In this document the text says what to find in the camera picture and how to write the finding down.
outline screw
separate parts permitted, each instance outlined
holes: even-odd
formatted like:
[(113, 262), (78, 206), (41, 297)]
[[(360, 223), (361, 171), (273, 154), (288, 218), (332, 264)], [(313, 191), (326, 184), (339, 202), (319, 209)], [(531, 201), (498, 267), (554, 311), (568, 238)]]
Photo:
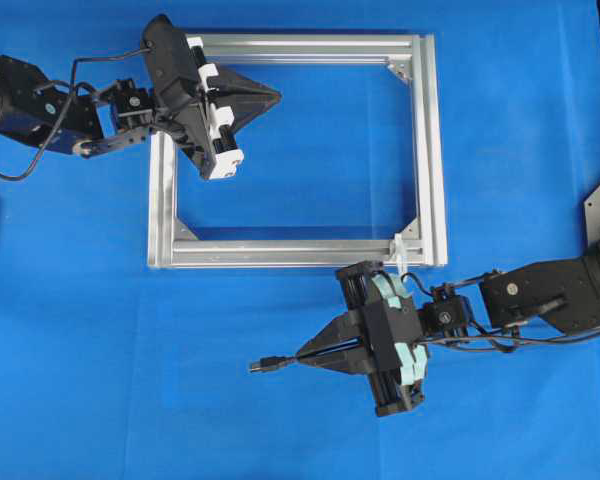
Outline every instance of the screw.
[(442, 312), (440, 315), (438, 315), (438, 320), (440, 320), (440, 323), (443, 325), (448, 325), (453, 319), (451, 318), (451, 314), (449, 312)]
[(509, 295), (517, 295), (518, 294), (518, 286), (515, 283), (510, 283), (507, 285), (507, 293)]

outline blue surface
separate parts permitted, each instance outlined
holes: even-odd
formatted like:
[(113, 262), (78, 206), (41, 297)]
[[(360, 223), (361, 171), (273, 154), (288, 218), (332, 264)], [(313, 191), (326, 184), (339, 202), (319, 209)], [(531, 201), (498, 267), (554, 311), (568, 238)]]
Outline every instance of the blue surface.
[[(0, 53), (66, 78), (75, 56), (135, 48), (160, 11), (202, 28), (436, 34), (451, 258), (426, 283), (582, 251), (581, 201), (600, 181), (595, 2), (2, 1)], [(395, 79), (274, 70), (249, 70), (285, 100), (241, 133), (239, 177), (202, 184), (183, 165), (187, 221), (209, 238), (406, 222)], [(80, 76), (147, 82), (138, 59)], [(31, 155), (0, 138), (0, 167)], [(333, 274), (149, 271), (147, 158), (48, 154), (27, 182), (0, 182), (0, 479), (600, 478), (600, 341), (435, 350), (423, 406), (381, 420), (364, 378), (249, 376), (344, 309)]]

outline robotic arm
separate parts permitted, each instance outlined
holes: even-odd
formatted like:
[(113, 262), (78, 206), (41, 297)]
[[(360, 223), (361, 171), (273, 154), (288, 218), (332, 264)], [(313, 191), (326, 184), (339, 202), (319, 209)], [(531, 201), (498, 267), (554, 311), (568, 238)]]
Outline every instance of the robotic arm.
[[(149, 91), (132, 79), (103, 90), (76, 82), (79, 63), (140, 54), (153, 82)], [(230, 177), (244, 159), (234, 135), (279, 100), (275, 90), (207, 62), (202, 40), (190, 45), (165, 15), (146, 26), (139, 50), (76, 59), (69, 83), (50, 81), (35, 65), (0, 55), (0, 134), (39, 149), (23, 174), (0, 178), (26, 178), (44, 150), (90, 158), (141, 143), (155, 131), (171, 135), (203, 179)], [(107, 105), (115, 135), (105, 138), (96, 110)]]
[[(291, 357), (267, 357), (251, 372), (269, 372), (292, 363), (326, 368), (369, 379), (376, 415), (409, 411), (424, 400), (422, 382), (428, 345), (463, 351), (512, 353), (529, 345), (576, 343), (600, 336), (600, 241), (581, 257), (534, 263), (508, 273), (493, 271), (464, 282), (426, 290), (431, 301), (417, 309), (397, 275), (379, 262), (362, 262), (336, 273), (348, 311), (332, 320)], [(491, 323), (474, 318), (469, 299), (457, 290), (478, 284)], [(540, 317), (562, 335), (520, 336)], [(478, 331), (469, 335), (469, 328)], [(489, 342), (486, 348), (466, 347)]]

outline blue tablecloth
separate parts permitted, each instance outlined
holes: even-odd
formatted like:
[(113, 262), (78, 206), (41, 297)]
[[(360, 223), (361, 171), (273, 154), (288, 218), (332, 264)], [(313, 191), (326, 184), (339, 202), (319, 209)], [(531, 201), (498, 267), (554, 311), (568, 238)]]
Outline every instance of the blue tablecloth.
[[(67, 79), (76, 56), (136, 48), (160, 12), (196, 28), (435, 34), (450, 263), (418, 273), (431, 285), (582, 252), (581, 202), (600, 182), (595, 2), (1, 1), (0, 53)], [(235, 179), (202, 183), (181, 162), (183, 219), (206, 238), (372, 238), (409, 221), (397, 79), (241, 71), (284, 99), (239, 134)], [(139, 59), (79, 76), (149, 83)], [(333, 271), (149, 271), (148, 151), (49, 153), (26, 182), (0, 182), (0, 480), (600, 478), (600, 340), (434, 349), (425, 403), (385, 419), (363, 377), (249, 375), (345, 309)], [(0, 168), (32, 154), (0, 137)]]

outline rectangular metal frame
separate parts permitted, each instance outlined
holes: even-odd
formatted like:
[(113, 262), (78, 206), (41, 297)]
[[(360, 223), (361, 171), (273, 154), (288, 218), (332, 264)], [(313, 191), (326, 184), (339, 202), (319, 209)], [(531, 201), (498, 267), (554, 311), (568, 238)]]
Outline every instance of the rectangular metal frame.
[(362, 260), (395, 265), (447, 263), (440, 120), (432, 35), (201, 34), (207, 58), (220, 64), (386, 65), (411, 87), (416, 218), (396, 239), (204, 241), (178, 219), (177, 148), (151, 139), (148, 264), (156, 268), (342, 266)]

